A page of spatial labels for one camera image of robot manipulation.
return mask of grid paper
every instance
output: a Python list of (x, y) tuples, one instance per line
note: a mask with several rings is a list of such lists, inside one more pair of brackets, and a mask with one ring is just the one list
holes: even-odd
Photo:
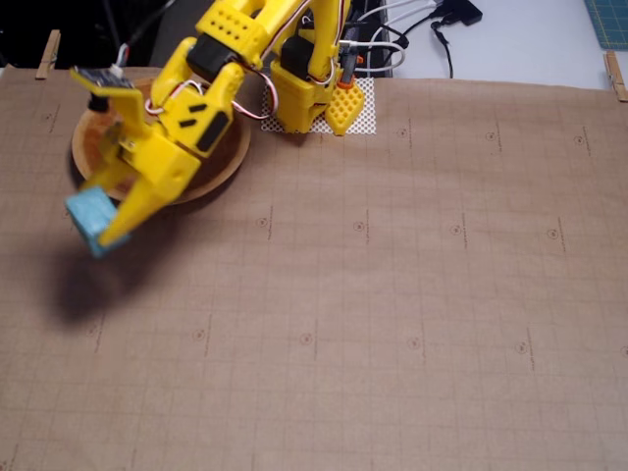
[(585, 0), (604, 49), (628, 49), (628, 0)]
[[(135, 74), (150, 75), (149, 71)], [(628, 108), (378, 79), (92, 260), (87, 93), (0, 80), (3, 471), (628, 469)]]

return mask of wooden bowl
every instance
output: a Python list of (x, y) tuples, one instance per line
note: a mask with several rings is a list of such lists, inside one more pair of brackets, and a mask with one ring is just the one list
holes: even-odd
[[(142, 92), (144, 99), (147, 99), (150, 94), (152, 81), (152, 78), (141, 78), (135, 81), (135, 87)], [(94, 169), (100, 165), (102, 156), (98, 150), (98, 144), (105, 131), (119, 119), (113, 108), (105, 114), (87, 110), (80, 117), (72, 137), (72, 156), (84, 179), (87, 180)], [(155, 121), (155, 118), (146, 114), (146, 121), (151, 123)], [(244, 160), (250, 138), (251, 129), (248, 122), (240, 114), (235, 113), (234, 122), (227, 133), (209, 158), (200, 159), (201, 166), (198, 172), (174, 204), (200, 198), (226, 182)], [(119, 201), (124, 200), (132, 184), (133, 178), (129, 178), (109, 191), (109, 196)]]

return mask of printed crosshair mark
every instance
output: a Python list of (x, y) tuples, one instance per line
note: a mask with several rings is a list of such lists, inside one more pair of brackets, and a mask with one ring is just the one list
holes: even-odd
[(516, 344), (514, 346), (514, 349), (520, 355), (525, 355), (526, 353), (528, 353), (528, 351), (530, 351), (530, 348), (528, 347), (528, 343), (526, 341), (521, 341), (520, 343)]
[(96, 334), (98, 334), (98, 329), (100, 329), (100, 325), (98, 325), (97, 323), (94, 323), (91, 325), (91, 327), (89, 327), (85, 335), (88, 337), (94, 337)]
[(314, 342), (314, 336), (309, 333), (302, 334), (301, 337), (298, 338), (298, 341), (301, 345), (311, 345)]
[(192, 332), (192, 340), (194, 341), (203, 341), (205, 339), (205, 330), (204, 329), (197, 329), (196, 331)]
[(418, 337), (412, 337), (408, 339), (406, 344), (411, 350), (418, 350), (419, 348), (421, 348), (421, 340)]

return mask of black cable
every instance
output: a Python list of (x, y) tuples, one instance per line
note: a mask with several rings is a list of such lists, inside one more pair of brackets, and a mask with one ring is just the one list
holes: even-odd
[(458, 21), (457, 17), (454, 15), (447, 15), (440, 22), (432, 23), (432, 31), (436, 35), (437, 40), (440, 44), (445, 48), (445, 53), (447, 55), (447, 61), (449, 62), (449, 78), (453, 79), (453, 64), (451, 62), (451, 53), (449, 52), (449, 41), (445, 39), (445, 35), (441, 33), (441, 26), (453, 25)]
[(166, 13), (168, 9), (172, 7), (175, 3), (177, 3), (177, 0), (168, 0), (161, 8), (155, 10), (153, 13), (148, 15), (148, 18), (146, 18), (146, 20), (144, 20), (137, 27), (135, 32), (132, 34), (131, 39), (127, 41), (127, 46), (128, 47), (133, 46), (146, 33), (146, 31), (151, 27), (151, 25), (156, 20), (158, 20), (162, 15), (164, 15), (164, 13)]
[[(425, 17), (425, 18), (423, 18), (423, 19), (419, 20), (418, 22), (416, 22), (414, 25), (412, 25), (412, 26), (411, 26), (411, 27), (409, 27), (406, 31), (404, 31), (401, 35), (407, 38), (407, 35), (408, 35), (410, 32), (412, 32), (412, 30), (414, 30), (415, 28), (419, 27), (420, 25), (422, 25), (422, 24), (423, 24), (423, 23), (425, 23), (426, 21), (431, 20), (432, 18), (435, 18), (435, 17), (436, 17), (436, 16), (435, 16), (436, 11), (437, 11), (437, 10), (435, 10), (434, 12), (432, 12), (432, 13), (431, 13), (430, 15), (428, 15), (427, 17)], [(384, 66), (384, 67), (388, 64), (388, 62), (389, 62), (389, 60), (391, 59), (391, 57), (393, 56), (394, 52), (396, 52), (396, 51), (390, 51), (390, 52), (389, 52), (389, 55), (388, 55), (388, 56), (386, 56), (386, 57), (384, 58), (384, 60), (382, 61), (382, 64), (383, 64), (383, 66)]]
[(109, 30), (111, 31), (111, 36), (114, 40), (114, 46), (116, 46), (116, 51), (120, 49), (122, 43), (120, 42), (120, 36), (118, 35), (118, 27), (116, 26), (116, 21), (114, 20), (114, 13), (111, 10), (111, 4), (109, 0), (102, 0), (102, 6), (105, 9), (105, 16), (107, 17), (107, 23), (109, 24)]

